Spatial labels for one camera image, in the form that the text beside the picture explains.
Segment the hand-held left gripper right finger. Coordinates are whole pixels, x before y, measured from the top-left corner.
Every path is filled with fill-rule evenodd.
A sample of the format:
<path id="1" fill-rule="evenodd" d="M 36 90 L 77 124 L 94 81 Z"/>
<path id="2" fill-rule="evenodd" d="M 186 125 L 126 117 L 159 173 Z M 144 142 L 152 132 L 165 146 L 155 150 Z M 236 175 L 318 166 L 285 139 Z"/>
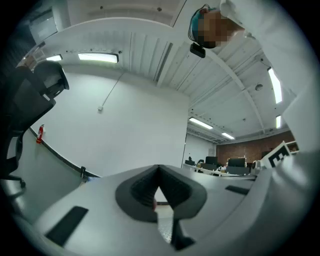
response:
<path id="1" fill-rule="evenodd" d="M 173 206 L 172 242 L 162 256 L 254 256 L 288 237 L 284 168 L 258 176 L 218 177 L 161 165 L 161 189 Z"/>

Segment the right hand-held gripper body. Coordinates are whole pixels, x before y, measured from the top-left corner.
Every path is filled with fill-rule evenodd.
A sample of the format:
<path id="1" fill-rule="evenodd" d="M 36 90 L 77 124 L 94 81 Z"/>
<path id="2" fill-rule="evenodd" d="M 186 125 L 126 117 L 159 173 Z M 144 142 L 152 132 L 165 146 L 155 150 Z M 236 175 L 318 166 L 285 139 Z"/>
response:
<path id="1" fill-rule="evenodd" d="M 261 165 L 266 169 L 275 168 L 285 157 L 291 156 L 291 152 L 287 144 L 282 141 L 276 148 L 265 155 L 261 160 Z"/>

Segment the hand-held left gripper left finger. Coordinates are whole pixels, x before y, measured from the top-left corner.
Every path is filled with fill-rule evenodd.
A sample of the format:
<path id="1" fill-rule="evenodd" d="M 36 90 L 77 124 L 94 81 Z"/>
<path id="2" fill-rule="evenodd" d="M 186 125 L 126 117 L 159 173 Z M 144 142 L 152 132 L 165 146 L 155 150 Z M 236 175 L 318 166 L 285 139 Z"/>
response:
<path id="1" fill-rule="evenodd" d="M 34 227 L 47 235 L 73 207 L 82 207 L 88 211 L 65 245 L 54 245 L 60 252 L 81 256 L 174 255 L 156 222 L 131 218 L 116 201 L 118 185 L 147 169 L 140 167 L 81 185 L 45 210 Z"/>

